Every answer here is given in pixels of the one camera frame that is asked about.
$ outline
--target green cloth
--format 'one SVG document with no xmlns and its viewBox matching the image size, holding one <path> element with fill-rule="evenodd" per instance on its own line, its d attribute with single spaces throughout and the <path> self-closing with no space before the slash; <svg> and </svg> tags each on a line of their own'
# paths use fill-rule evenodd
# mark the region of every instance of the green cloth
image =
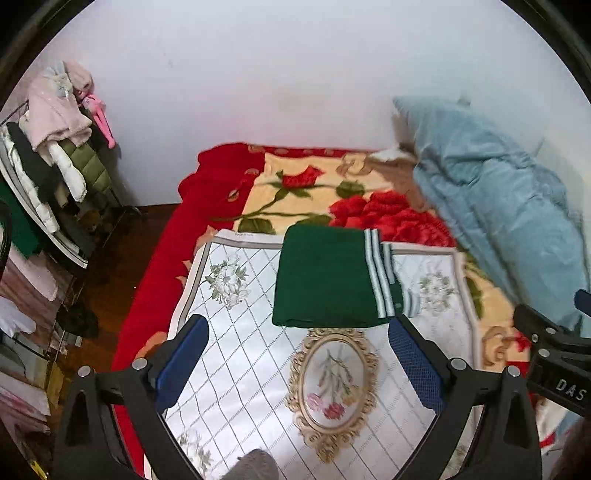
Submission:
<svg viewBox="0 0 591 480">
<path fill-rule="evenodd" d="M 43 232 L 25 212 L 10 187 L 4 181 L 0 181 L 0 199 L 10 208 L 12 243 L 25 258 L 39 253 L 43 247 Z"/>
<path fill-rule="evenodd" d="M 104 193 L 111 187 L 111 177 L 102 164 L 97 153 L 86 142 L 76 147 L 71 140 L 61 140 L 60 146 L 72 160 L 72 164 L 80 170 L 88 187 Z"/>
<path fill-rule="evenodd" d="M 391 244 L 377 230 L 295 224 L 285 233 L 273 324 L 357 328 L 405 313 Z"/>
</svg>

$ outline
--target wall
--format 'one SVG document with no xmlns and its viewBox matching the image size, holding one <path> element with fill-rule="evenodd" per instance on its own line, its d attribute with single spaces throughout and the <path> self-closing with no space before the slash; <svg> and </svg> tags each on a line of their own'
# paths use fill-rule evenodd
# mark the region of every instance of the wall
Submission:
<svg viewBox="0 0 591 480">
<path fill-rule="evenodd" d="M 584 168 L 591 106 L 551 48 L 500 0 L 96 0 L 39 56 L 92 72 L 136 205 L 178 202 L 222 142 L 386 148 L 391 98 L 472 106 L 531 151 L 546 132 Z"/>
</svg>

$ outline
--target wooden floor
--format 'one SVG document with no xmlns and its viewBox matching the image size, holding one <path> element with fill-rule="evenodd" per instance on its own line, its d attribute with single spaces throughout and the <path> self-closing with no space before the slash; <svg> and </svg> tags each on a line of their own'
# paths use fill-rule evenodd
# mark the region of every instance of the wooden floor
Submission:
<svg viewBox="0 0 591 480">
<path fill-rule="evenodd" d="M 66 379 L 82 365 L 90 365 L 97 372 L 111 369 L 135 289 L 175 207 L 142 207 L 142 218 L 127 212 L 105 248 L 92 257 L 80 298 L 99 318 L 99 335 L 83 339 L 80 348 L 68 347 L 68 355 L 58 361 Z"/>
</svg>

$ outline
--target silver screw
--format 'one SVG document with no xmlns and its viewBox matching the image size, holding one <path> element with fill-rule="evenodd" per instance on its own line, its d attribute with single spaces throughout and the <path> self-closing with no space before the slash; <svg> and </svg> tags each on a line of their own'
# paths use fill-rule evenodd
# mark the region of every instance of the silver screw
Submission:
<svg viewBox="0 0 591 480">
<path fill-rule="evenodd" d="M 142 370 L 148 365 L 148 361 L 145 358 L 136 358 L 131 364 L 131 368 L 134 370 Z"/>
<path fill-rule="evenodd" d="M 466 362 L 461 358 L 452 358 L 452 367 L 455 370 L 464 370 L 466 368 Z"/>
<path fill-rule="evenodd" d="M 88 376 L 90 372 L 92 372 L 92 369 L 88 365 L 83 365 L 78 369 L 78 376 L 84 378 Z"/>
<path fill-rule="evenodd" d="M 521 375 L 521 372 L 515 365 L 509 365 L 507 367 L 507 373 L 512 377 L 518 377 L 519 375 Z"/>
</svg>

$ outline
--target blue quilt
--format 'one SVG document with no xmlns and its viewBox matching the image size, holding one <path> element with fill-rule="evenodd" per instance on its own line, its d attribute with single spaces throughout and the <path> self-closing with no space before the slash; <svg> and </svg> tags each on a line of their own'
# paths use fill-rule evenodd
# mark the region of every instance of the blue quilt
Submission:
<svg viewBox="0 0 591 480">
<path fill-rule="evenodd" d="M 394 104 L 414 134 L 414 178 L 452 234 L 510 301 L 574 329 L 574 293 L 589 280 L 562 182 L 466 106 L 413 96 Z M 591 337 L 583 317 L 580 333 Z"/>
</svg>

